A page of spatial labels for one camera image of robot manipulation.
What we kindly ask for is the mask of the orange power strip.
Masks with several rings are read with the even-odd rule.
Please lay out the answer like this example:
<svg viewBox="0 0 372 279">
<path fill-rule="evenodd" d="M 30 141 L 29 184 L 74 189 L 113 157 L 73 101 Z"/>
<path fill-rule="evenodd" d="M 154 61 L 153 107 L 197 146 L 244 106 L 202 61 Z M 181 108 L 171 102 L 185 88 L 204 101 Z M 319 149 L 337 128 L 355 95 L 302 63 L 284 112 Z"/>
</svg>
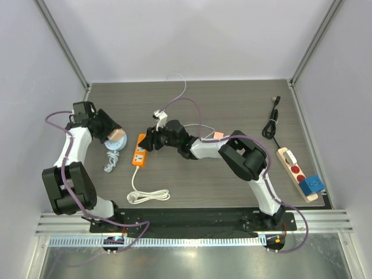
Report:
<svg viewBox="0 0 372 279">
<path fill-rule="evenodd" d="M 140 142 L 145 138 L 145 134 L 140 134 L 137 139 L 137 144 L 135 147 L 132 164 L 135 167 L 144 167 L 145 166 L 145 159 L 147 155 L 147 150 L 144 148 L 141 148 L 139 146 Z"/>
</svg>

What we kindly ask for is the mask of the tan cube socket adapter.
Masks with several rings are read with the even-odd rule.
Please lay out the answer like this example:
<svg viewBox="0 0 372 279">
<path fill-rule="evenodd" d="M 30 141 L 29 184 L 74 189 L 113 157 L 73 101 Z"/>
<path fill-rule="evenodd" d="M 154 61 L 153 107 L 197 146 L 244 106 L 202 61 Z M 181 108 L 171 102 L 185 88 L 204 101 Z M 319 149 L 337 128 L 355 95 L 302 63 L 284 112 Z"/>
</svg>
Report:
<svg viewBox="0 0 372 279">
<path fill-rule="evenodd" d="M 122 128 L 117 128 L 117 129 L 114 129 L 107 136 L 107 139 L 117 142 L 117 141 L 120 141 L 125 135 L 126 135 L 126 132 Z"/>
</svg>

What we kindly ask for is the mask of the round light blue socket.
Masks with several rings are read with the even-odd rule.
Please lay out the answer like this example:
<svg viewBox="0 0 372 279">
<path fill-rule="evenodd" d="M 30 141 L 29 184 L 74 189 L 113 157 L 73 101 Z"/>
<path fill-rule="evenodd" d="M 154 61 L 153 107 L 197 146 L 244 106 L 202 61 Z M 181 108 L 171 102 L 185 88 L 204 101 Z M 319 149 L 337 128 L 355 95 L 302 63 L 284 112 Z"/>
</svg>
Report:
<svg viewBox="0 0 372 279">
<path fill-rule="evenodd" d="M 125 134 L 118 141 L 109 139 L 104 142 L 104 145 L 109 151 L 121 151 L 127 144 L 127 135 Z"/>
</svg>

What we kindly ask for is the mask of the pink charger plug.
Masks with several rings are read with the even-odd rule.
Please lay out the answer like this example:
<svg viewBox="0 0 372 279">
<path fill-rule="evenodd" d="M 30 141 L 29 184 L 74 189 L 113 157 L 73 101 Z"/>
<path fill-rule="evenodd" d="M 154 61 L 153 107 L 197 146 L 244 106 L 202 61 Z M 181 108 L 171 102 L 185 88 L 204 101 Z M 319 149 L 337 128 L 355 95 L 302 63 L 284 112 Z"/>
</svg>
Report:
<svg viewBox="0 0 372 279">
<path fill-rule="evenodd" d="M 213 134 L 214 139 L 222 139 L 224 137 L 224 133 L 215 131 Z"/>
</svg>

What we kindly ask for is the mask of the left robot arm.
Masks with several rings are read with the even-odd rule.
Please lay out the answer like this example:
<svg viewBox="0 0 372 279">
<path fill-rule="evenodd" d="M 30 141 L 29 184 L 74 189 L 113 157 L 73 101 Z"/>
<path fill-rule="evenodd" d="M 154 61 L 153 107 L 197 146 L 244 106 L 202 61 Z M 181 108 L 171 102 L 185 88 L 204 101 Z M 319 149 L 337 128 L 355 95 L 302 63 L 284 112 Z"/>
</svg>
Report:
<svg viewBox="0 0 372 279">
<path fill-rule="evenodd" d="M 113 169 L 119 159 L 119 151 L 127 142 L 127 134 L 103 109 L 96 109 L 89 101 L 76 102 L 68 112 L 69 121 L 61 130 L 66 140 L 56 163 L 43 170 L 42 180 L 56 215 L 73 215 L 82 212 L 85 219 L 103 225 L 110 232 L 123 226 L 118 206 L 100 198 L 90 179 L 84 161 L 93 139 L 101 144 L 113 144 L 109 150 Z"/>
</svg>

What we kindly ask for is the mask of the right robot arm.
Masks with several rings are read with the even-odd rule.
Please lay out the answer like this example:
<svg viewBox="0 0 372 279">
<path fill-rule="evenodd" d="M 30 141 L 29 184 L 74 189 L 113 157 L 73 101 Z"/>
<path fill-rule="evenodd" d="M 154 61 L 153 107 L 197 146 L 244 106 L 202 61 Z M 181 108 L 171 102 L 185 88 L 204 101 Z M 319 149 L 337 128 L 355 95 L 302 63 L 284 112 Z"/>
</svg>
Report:
<svg viewBox="0 0 372 279">
<path fill-rule="evenodd" d="M 232 172 L 251 187 L 259 205 L 261 222 L 275 230 L 284 222 L 285 206 L 269 179 L 270 159 L 266 151 L 243 132 L 235 130 L 221 139 L 190 135 L 178 120 L 163 127 L 150 127 L 138 146 L 148 152 L 164 146 L 176 148 L 185 159 L 223 159 Z"/>
</svg>

